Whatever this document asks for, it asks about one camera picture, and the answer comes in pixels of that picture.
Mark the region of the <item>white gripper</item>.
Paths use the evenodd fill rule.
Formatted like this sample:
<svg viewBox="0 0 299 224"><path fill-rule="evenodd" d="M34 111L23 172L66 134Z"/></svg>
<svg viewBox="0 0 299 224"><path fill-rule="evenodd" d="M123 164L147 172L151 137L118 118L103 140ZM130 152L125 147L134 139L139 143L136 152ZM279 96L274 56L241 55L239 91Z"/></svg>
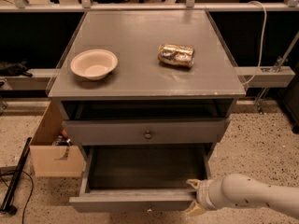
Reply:
<svg viewBox="0 0 299 224"><path fill-rule="evenodd" d="M221 180L188 179L186 181L193 189L197 190L197 201L192 201L185 210L188 217L197 217L203 215L206 210L218 210L224 207L224 196L222 193Z"/></svg>

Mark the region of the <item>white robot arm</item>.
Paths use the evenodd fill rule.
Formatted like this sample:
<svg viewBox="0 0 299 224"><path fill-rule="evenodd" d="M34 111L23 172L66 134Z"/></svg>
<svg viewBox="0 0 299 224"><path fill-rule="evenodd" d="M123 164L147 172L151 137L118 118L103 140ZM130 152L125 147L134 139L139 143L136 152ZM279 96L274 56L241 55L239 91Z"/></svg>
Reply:
<svg viewBox="0 0 299 224"><path fill-rule="evenodd" d="M186 210L189 216L222 208L266 207L289 217L299 218L299 188L273 186L242 174L218 180L188 179L196 198Z"/></svg>

